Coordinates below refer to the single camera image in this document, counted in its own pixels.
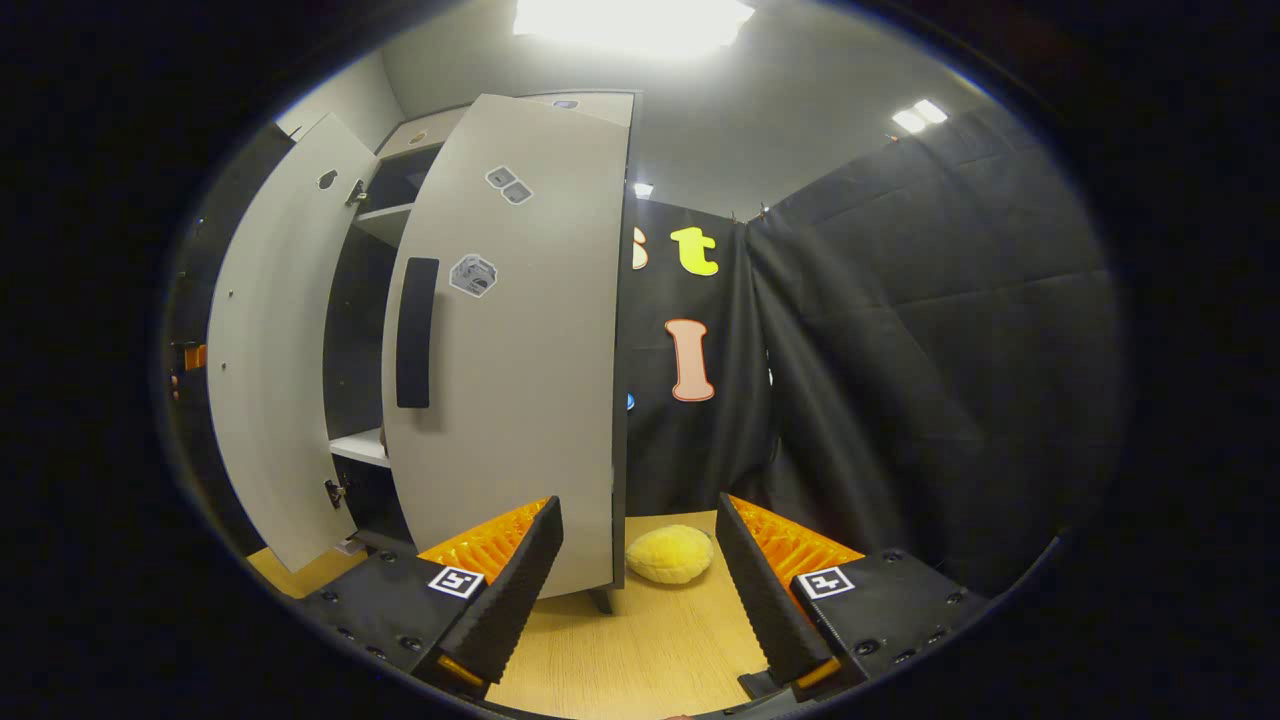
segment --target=orange letter i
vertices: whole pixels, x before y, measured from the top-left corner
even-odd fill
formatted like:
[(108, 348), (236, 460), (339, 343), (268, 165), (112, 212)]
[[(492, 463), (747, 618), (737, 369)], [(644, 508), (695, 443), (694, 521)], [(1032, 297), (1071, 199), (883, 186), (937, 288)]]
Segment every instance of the orange letter i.
[(707, 382), (707, 363), (703, 359), (703, 336), (707, 325), (698, 320), (667, 320), (663, 325), (676, 342), (676, 387), (671, 395), (682, 402), (701, 402), (716, 395)]

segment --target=open cabinet door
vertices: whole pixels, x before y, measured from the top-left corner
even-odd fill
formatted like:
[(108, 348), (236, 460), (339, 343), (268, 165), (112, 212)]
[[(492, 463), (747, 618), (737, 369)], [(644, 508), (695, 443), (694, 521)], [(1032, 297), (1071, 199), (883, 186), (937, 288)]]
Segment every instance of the open cabinet door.
[(236, 228), (209, 316), (209, 406), (236, 496), (289, 571), (356, 532), (325, 428), (325, 314), (338, 254), (376, 160), (326, 115), (276, 165)]
[(541, 597), (614, 579), (627, 141), (617, 123), (481, 95), (431, 165), (392, 273), (383, 418), (413, 542), (559, 496), (564, 542)]

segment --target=wooden table surface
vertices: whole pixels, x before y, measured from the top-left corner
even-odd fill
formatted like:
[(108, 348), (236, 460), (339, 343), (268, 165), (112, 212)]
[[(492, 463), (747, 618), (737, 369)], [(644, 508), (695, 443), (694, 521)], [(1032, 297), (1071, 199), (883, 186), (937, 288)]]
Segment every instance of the wooden table surface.
[[(626, 542), (671, 524), (713, 534), (716, 511), (626, 519)], [(502, 683), (485, 700), (572, 719), (659, 720), (731, 707), (737, 684), (765, 660), (719, 543), (710, 568), (686, 585), (662, 585), (627, 570), (609, 591), (613, 615), (586, 593), (535, 603)]]

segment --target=black fabric backdrop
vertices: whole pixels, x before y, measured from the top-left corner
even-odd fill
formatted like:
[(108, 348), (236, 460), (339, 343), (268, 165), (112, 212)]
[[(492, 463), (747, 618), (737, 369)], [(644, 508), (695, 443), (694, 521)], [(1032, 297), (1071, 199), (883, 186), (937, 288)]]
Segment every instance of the black fabric backdrop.
[[(769, 459), (764, 337), (742, 225), (646, 200), (636, 202), (635, 218), (649, 263), (618, 284), (618, 346), (635, 397), (627, 414), (627, 515), (710, 510), (721, 491)], [(707, 250), (719, 265), (716, 274), (695, 275), (680, 264), (671, 233), (687, 227), (716, 241)], [(663, 325), (677, 318), (707, 325), (710, 400), (672, 396), (676, 352)]]
[[(748, 224), (639, 214), (650, 260), (618, 324), (628, 514), (709, 510), (728, 489), (997, 593), (1100, 498), (1126, 404), (1112, 278), (1004, 111), (890, 143)], [(687, 225), (716, 238), (716, 275), (680, 265), (668, 236)], [(709, 401), (671, 396), (672, 318), (708, 325)]]

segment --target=door handle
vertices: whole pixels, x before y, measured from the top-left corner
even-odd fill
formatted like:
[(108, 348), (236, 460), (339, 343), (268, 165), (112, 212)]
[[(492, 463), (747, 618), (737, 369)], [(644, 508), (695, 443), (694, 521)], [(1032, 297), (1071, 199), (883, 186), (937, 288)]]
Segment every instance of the door handle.
[(396, 332), (396, 406), (431, 406), (431, 309), (440, 261), (410, 258)]

